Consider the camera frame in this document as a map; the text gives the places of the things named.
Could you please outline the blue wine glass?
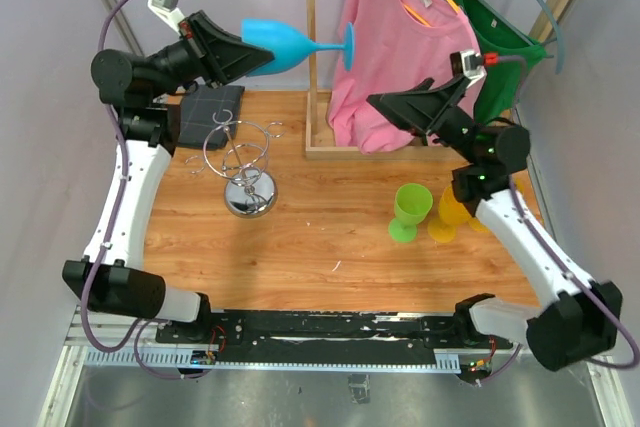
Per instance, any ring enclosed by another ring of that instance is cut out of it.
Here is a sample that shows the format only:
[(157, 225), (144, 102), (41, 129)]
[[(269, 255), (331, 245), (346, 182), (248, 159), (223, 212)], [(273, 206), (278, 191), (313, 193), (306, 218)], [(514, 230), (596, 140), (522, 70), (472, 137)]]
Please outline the blue wine glass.
[(262, 19), (243, 20), (241, 38), (274, 55), (273, 60), (251, 72), (249, 77), (280, 74), (293, 69), (312, 53), (332, 50), (343, 52), (344, 69), (350, 71), (355, 57), (355, 32), (351, 22), (346, 24), (342, 44), (317, 43), (284, 22)]

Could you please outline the green wine glass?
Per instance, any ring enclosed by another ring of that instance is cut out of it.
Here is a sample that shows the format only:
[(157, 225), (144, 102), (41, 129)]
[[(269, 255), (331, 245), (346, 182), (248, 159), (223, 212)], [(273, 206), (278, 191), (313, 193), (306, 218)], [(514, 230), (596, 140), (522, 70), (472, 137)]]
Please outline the green wine glass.
[(388, 225), (391, 238), (401, 243), (413, 241), (417, 226), (426, 219), (433, 202), (432, 193), (421, 184), (407, 183), (399, 187), (394, 198), (394, 218)]

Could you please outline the orange wine glass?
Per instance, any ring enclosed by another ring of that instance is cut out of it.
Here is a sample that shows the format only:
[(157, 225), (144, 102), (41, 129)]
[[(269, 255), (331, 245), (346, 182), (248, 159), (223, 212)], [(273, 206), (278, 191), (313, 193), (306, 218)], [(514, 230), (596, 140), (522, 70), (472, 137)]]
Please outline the orange wine glass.
[[(525, 187), (525, 184), (520, 179), (515, 179), (514, 182), (515, 182), (516, 189), (518, 191), (522, 191), (523, 188)], [(475, 217), (469, 219), (468, 226), (475, 232), (479, 232), (479, 233), (489, 232), (489, 229)]]
[(471, 219), (466, 207), (458, 202), (451, 185), (447, 186), (438, 202), (437, 215), (427, 224), (429, 236), (438, 243), (454, 240), (457, 229)]

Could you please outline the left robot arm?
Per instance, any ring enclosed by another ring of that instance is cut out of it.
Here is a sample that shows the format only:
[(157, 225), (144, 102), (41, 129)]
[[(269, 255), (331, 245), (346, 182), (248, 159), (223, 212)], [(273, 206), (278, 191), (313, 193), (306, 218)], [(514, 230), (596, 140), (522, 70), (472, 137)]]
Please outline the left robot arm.
[(214, 318), (206, 295), (172, 288), (143, 267), (144, 239), (160, 181), (175, 153), (180, 110), (160, 97), (202, 79), (229, 84), (274, 60), (196, 12), (177, 24), (179, 39), (142, 57), (99, 49), (91, 76), (117, 140), (112, 183), (99, 224), (79, 260), (65, 262), (62, 278), (80, 300), (90, 343), (107, 351), (90, 330), (91, 312), (142, 320), (164, 320), (190, 341), (207, 340)]

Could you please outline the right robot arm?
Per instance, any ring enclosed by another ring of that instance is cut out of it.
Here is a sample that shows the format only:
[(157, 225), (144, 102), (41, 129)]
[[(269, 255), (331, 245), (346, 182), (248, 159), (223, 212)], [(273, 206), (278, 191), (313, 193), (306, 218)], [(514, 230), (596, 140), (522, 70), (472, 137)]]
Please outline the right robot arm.
[(469, 83), (458, 75), (435, 87), (427, 78), (407, 91), (367, 99), (395, 127), (416, 137), (435, 135), (466, 160), (452, 172), (455, 199), (501, 242), (538, 298), (533, 309), (492, 294), (461, 301), (454, 337), (466, 347), (487, 336), (518, 343), (550, 371), (590, 360), (612, 349), (623, 331), (622, 294), (572, 261), (526, 207), (511, 176), (527, 166), (529, 131), (506, 119), (475, 122), (458, 105)]

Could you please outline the chrome wine glass rack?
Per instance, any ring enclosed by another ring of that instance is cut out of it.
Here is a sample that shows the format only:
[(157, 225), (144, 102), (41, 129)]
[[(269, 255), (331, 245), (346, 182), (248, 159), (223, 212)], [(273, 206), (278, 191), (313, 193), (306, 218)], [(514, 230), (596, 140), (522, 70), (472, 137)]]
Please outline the chrome wine glass rack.
[[(233, 117), (229, 109), (222, 110), (222, 118), (212, 115), (213, 128), (202, 144), (202, 153), (188, 157), (184, 164), (200, 160), (202, 166), (192, 170), (192, 175), (209, 170), (226, 181), (224, 203), (226, 208), (240, 218), (257, 218), (265, 215), (275, 205), (278, 188), (274, 178), (268, 173), (269, 148), (271, 141), (284, 136), (284, 124), (279, 121), (261, 126), (255, 122)], [(232, 138), (231, 129), (249, 126), (261, 135), (261, 142), (238, 142)], [(208, 157), (211, 138), (223, 133), (227, 139), (224, 154), (218, 163)]]

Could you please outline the wooden clothes rack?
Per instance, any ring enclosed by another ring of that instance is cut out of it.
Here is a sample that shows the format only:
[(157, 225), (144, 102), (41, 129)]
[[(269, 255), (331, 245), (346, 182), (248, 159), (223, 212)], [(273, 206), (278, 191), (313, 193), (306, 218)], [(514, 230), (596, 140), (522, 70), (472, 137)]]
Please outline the wooden clothes rack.
[[(547, 2), (559, 21), (566, 13), (573, 0), (544, 0)], [(316, 38), (316, 0), (306, 0), (307, 33)], [(541, 12), (529, 35), (539, 40), (554, 36), (552, 27)], [(337, 147), (333, 131), (330, 129), (325, 115), (328, 112), (331, 92), (322, 90), (318, 84), (318, 68), (315, 55), (309, 58), (309, 89), (306, 94), (306, 129), (305, 154), (309, 160), (317, 161), (358, 161), (358, 160), (393, 160), (393, 161), (428, 161), (456, 162), (461, 157), (455, 152), (442, 147), (408, 146), (394, 152), (383, 152), (363, 155), (355, 147)]]

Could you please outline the dark grey folded cloth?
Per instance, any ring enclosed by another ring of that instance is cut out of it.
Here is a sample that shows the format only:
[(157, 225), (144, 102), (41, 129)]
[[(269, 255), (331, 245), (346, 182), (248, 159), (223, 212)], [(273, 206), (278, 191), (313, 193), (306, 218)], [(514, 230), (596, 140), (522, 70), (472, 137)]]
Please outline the dark grey folded cloth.
[(181, 101), (178, 146), (201, 149), (207, 135), (220, 123), (239, 119), (245, 88), (227, 85), (210, 88), (200, 84)]

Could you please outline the pink t-shirt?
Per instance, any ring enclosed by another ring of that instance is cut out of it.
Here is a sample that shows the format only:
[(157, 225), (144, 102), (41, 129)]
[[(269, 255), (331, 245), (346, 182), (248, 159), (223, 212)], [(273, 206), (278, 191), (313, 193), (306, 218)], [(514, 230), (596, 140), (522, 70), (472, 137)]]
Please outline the pink t-shirt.
[(327, 122), (339, 147), (389, 152), (412, 136), (392, 125), (367, 101), (371, 94), (400, 92), (427, 78), (451, 80), (450, 56), (480, 49), (461, 10), (446, 0), (345, 0), (339, 26), (351, 24), (355, 56), (351, 69), (334, 69)]

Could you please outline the green t-shirt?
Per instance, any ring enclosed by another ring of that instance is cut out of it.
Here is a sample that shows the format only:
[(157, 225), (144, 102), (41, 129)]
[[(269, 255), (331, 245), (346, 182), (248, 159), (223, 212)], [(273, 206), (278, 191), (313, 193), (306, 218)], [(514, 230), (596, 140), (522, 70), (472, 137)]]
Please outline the green t-shirt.
[[(527, 71), (542, 61), (547, 52), (535, 39), (525, 39), (500, 20), (482, 0), (454, 0), (466, 14), (483, 54), (521, 56), (527, 62)], [(486, 123), (509, 110), (516, 97), (521, 80), (521, 66), (517, 62), (499, 63), (487, 70), (487, 75), (474, 104), (474, 120)]]

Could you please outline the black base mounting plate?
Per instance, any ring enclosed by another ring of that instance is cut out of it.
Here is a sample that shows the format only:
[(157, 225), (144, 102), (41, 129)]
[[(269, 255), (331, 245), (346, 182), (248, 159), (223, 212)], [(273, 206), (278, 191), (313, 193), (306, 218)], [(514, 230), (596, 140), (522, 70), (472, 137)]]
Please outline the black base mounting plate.
[(156, 341), (219, 347), (217, 364), (299, 368), (433, 365), (438, 349), (511, 347), (487, 335), (465, 340), (452, 315), (410, 312), (222, 310), (173, 321)]

